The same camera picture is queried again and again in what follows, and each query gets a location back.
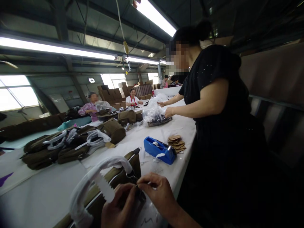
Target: hair bun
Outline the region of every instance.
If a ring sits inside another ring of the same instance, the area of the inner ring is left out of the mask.
[[[210,21],[208,21],[208,20],[201,21],[195,27],[195,32],[201,41],[208,39],[211,31],[212,31],[212,25],[211,25]]]

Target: purple fabric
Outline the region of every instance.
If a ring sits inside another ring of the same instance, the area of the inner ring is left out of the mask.
[[[4,182],[6,181],[6,179],[8,179],[12,174],[13,173],[0,178],[0,187],[2,187],[4,185]]]
[[[81,109],[79,109],[78,114],[81,116],[85,116],[86,110],[96,110],[95,104],[93,104],[92,102],[85,104]],[[95,113],[91,112],[90,116],[91,116],[92,122],[95,122],[98,120],[98,117],[96,116]]]

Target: woman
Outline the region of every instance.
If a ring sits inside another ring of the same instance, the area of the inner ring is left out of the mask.
[[[169,46],[171,58],[176,68],[189,67],[190,72],[179,93],[159,105],[184,99],[186,105],[168,107],[165,116],[181,115],[196,122],[199,149],[192,153],[194,164],[188,169],[203,186],[191,194],[199,205],[218,220],[257,221],[265,209],[257,194],[263,189],[266,161],[264,128],[250,114],[248,90],[238,73],[240,58],[224,46],[200,47],[211,29],[210,22],[203,21],[175,33]]]
[[[171,86],[181,86],[182,84],[178,82],[178,76],[174,76],[173,82],[171,83]]]
[[[90,91],[88,93],[88,98],[90,99],[90,102],[85,104],[81,109],[79,109],[78,114],[81,116],[89,114],[91,116],[92,122],[95,122],[98,120],[95,114],[97,112],[95,102],[98,101],[98,95],[95,92]]]
[[[126,97],[126,106],[136,106],[137,104],[143,104],[137,97],[135,97],[135,89],[130,89],[130,96]]]
[[[165,75],[165,78],[162,80],[161,84],[162,84],[162,87],[164,89],[168,88],[168,79],[169,79],[169,76],[168,75]]]

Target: metal ring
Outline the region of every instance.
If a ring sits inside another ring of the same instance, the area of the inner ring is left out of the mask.
[[[134,177],[134,176],[135,176],[134,170],[132,169],[131,173],[126,174],[126,176],[127,176],[127,178],[132,178],[132,177]]]

